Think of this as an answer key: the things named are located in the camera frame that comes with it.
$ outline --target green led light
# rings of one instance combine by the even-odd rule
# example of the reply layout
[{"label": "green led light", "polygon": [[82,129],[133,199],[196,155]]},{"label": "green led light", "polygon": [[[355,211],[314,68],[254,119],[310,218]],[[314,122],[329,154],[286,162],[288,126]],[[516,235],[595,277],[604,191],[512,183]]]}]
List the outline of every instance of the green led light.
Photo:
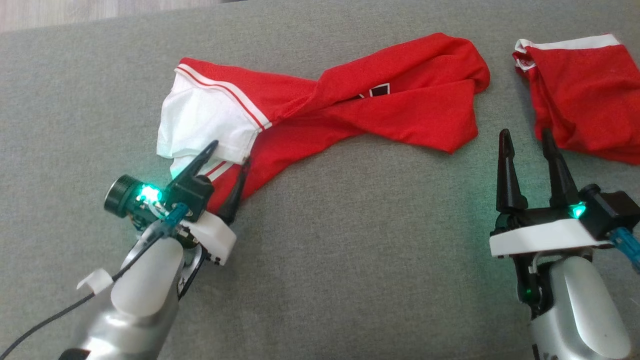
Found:
[{"label": "green led light", "polygon": [[151,185],[144,185],[140,189],[140,195],[138,197],[140,198],[140,200],[157,202],[162,199],[162,193],[160,192],[160,190],[154,188]]},{"label": "green led light", "polygon": [[580,218],[582,214],[587,210],[584,201],[580,201],[576,205],[569,205],[569,215],[572,218]]}]

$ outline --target gray tablecloth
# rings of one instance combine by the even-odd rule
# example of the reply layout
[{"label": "gray tablecloth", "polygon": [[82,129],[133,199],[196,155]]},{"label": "gray tablecloth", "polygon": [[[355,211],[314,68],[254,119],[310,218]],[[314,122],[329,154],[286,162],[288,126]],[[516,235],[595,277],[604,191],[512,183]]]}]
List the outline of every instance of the gray tablecloth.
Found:
[{"label": "gray tablecloth", "polygon": [[[118,268],[133,230],[103,196],[124,173],[169,180],[156,130],[181,57],[314,79],[443,31],[473,41],[492,72],[479,136],[453,156],[361,136],[289,167],[245,202],[232,257],[200,272],[161,358],[530,356],[513,264],[488,247],[502,128],[530,205],[549,195],[513,45],[611,32],[637,61],[638,19],[635,0],[247,1],[0,36],[0,347],[79,299],[89,272]],[[640,199],[637,167],[565,156],[580,186]],[[616,251],[595,264],[638,347],[640,279]],[[79,315],[12,358],[57,357]]]}]

